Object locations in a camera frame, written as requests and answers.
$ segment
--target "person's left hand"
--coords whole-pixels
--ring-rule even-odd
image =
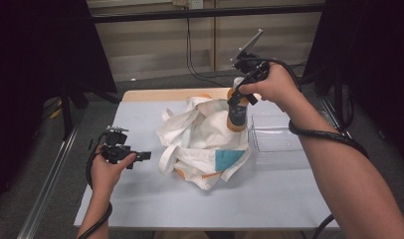
[[[120,179],[121,172],[136,158],[135,153],[129,154],[118,164],[111,164],[99,153],[93,161],[91,176],[93,178],[93,192],[112,193]]]

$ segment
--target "white table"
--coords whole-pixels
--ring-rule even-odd
[[[151,151],[149,161],[126,170],[111,197],[111,227],[138,230],[301,230],[313,229],[330,214],[311,170],[271,170],[258,166],[252,156],[228,182],[220,180],[203,191],[177,173],[158,172],[165,149],[155,131],[162,125],[161,112],[185,109],[184,99],[199,93],[225,98],[228,89],[149,90],[124,95],[113,125],[129,129],[127,145]],[[254,113],[282,114],[269,102],[249,106]],[[75,225],[85,216],[91,198],[87,188]],[[333,221],[328,228],[338,228]]]

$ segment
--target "hand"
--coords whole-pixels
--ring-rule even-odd
[[[111,164],[105,161],[105,158],[98,154],[93,161],[91,176],[93,178],[93,192],[112,193],[115,185],[120,179],[121,172],[130,165],[136,158],[135,153],[129,154],[118,164]]]
[[[264,81],[243,85],[239,88],[242,94],[260,94],[262,100],[276,103],[283,111],[285,103],[295,94],[300,95],[292,77],[287,70],[279,65],[270,64],[270,73]]]

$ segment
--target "fabric bag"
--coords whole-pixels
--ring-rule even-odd
[[[163,112],[164,125],[156,132],[167,146],[158,169],[168,174],[175,169],[186,181],[209,190],[221,178],[233,175],[249,158],[248,130],[227,128],[225,100],[194,97],[183,114]]]

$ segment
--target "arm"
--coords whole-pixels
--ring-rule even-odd
[[[112,191],[120,179],[121,172],[131,164],[134,159],[135,154],[131,153],[119,164],[110,164],[109,162],[106,162],[105,158],[100,154],[96,156],[91,169],[91,175],[93,178],[93,195],[77,237],[80,237],[103,217],[108,208]],[[89,238],[108,238],[108,221],[97,229],[97,231]]]
[[[272,65],[262,82],[242,86],[276,103],[295,126],[337,132],[297,90],[290,75]],[[300,137],[318,188],[348,238],[404,238],[404,217],[376,168],[356,149],[342,143]]]

